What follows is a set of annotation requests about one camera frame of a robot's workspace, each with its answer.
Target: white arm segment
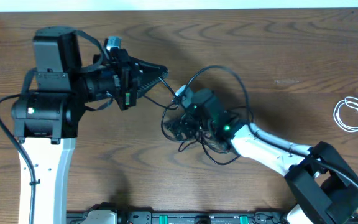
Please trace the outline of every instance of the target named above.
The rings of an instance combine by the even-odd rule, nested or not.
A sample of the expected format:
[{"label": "white arm segment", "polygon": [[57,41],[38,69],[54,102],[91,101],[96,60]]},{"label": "white arm segment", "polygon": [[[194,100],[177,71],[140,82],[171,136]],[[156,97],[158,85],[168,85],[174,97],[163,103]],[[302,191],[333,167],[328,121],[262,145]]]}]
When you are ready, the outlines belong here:
[{"label": "white arm segment", "polygon": [[[26,138],[23,148],[27,151],[35,169],[37,184],[35,191],[34,224],[66,223],[67,179],[71,157],[75,149],[75,138],[61,139],[59,145],[49,138]],[[20,156],[21,192],[19,223],[29,223],[30,172]]]},{"label": "white arm segment", "polygon": [[[252,129],[252,132],[250,131],[248,125],[244,125],[235,133],[234,138],[231,140],[233,148],[241,156],[254,159],[278,172],[282,176],[288,173],[290,166],[298,165],[304,158],[283,151],[260,140],[256,136],[259,136],[277,146],[291,149],[292,151],[300,152],[305,155],[310,153],[308,149],[311,146],[295,144],[266,133],[258,128],[258,126],[254,123],[250,124],[250,128]],[[285,218],[291,224],[312,224],[299,205],[296,205]]]}]

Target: coiled white cable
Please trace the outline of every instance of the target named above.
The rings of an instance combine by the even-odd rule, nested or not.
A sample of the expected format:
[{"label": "coiled white cable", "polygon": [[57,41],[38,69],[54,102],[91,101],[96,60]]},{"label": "coiled white cable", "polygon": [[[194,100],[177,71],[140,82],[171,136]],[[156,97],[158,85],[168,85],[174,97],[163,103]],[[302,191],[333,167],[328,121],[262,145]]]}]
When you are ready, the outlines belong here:
[{"label": "coiled white cable", "polygon": [[358,101],[358,98],[356,98],[356,97],[352,97],[352,96],[345,97],[345,100],[341,100],[336,104],[336,106],[334,108],[333,116],[334,116],[335,123],[340,128],[342,128],[344,131],[347,131],[349,133],[354,133],[354,132],[358,132],[358,126],[346,125],[345,123],[343,123],[343,121],[341,120],[341,117],[339,115],[339,112],[341,110],[341,106],[343,106],[343,105],[346,105],[346,106],[348,106],[350,108],[353,108],[353,109],[358,111],[358,103],[356,103],[355,101],[350,101],[348,99],[353,99],[353,100]]}]

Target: wooden table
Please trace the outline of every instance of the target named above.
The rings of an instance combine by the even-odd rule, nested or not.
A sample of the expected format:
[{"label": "wooden table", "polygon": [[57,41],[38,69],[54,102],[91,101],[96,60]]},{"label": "wooden table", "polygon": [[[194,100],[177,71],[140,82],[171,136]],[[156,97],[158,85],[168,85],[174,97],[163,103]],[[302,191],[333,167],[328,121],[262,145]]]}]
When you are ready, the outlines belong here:
[{"label": "wooden table", "polygon": [[[165,65],[178,89],[207,65],[241,75],[255,122],[282,138],[331,143],[358,173],[358,133],[333,121],[345,96],[358,97],[358,9],[37,12],[0,13],[0,98],[18,93],[35,66],[34,32],[70,25],[102,41],[122,37],[131,56]],[[84,64],[97,49],[81,41]],[[227,106],[243,105],[235,79],[222,72],[200,76],[194,89],[217,91]],[[148,95],[167,104],[161,84]],[[12,128],[13,101],[1,106]],[[86,113],[68,180],[68,209],[102,201],[155,210],[288,210],[295,199],[284,179],[250,159],[214,165],[200,146],[183,153],[162,136],[162,109],[146,99],[135,108]],[[358,114],[346,113],[358,123]],[[220,161],[231,157],[214,155]],[[19,160],[0,128],[0,223],[15,223],[19,209]]]}]

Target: white wall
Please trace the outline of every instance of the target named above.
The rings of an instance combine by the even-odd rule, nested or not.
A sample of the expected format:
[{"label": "white wall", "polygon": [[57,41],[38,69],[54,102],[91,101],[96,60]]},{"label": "white wall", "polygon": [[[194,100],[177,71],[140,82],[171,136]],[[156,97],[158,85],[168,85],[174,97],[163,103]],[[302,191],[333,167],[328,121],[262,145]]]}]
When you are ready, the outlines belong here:
[{"label": "white wall", "polygon": [[358,7],[358,0],[0,0],[0,12]]}]

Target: wooden surface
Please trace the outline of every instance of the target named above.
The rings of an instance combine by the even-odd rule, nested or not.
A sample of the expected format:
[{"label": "wooden surface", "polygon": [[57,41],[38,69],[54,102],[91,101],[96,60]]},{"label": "wooden surface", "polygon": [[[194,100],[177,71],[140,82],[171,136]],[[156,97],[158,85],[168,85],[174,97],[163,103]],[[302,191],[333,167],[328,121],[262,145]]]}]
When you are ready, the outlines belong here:
[{"label": "wooden surface", "polygon": [[[330,142],[358,173],[358,133],[345,133],[332,118],[339,100],[358,97],[358,9],[0,13],[0,97],[18,93],[34,67],[34,32],[62,24],[100,41],[122,37],[131,56],[167,66],[174,89],[207,65],[231,67],[250,92],[257,124],[295,142]],[[96,52],[81,41],[84,64]],[[200,76],[194,88],[201,87],[218,90],[227,106],[242,105],[239,85],[225,73]],[[148,95],[164,104],[171,98],[162,85]],[[9,127],[11,104],[0,109]],[[142,99],[124,112],[114,105],[84,115],[68,180],[69,210],[102,201],[155,210],[294,205],[284,179],[257,162],[216,166],[199,146],[178,153],[178,144],[160,132],[161,114]],[[358,122],[357,113],[347,115],[349,123]],[[19,172],[17,152],[0,129],[0,223],[17,221]]]}]

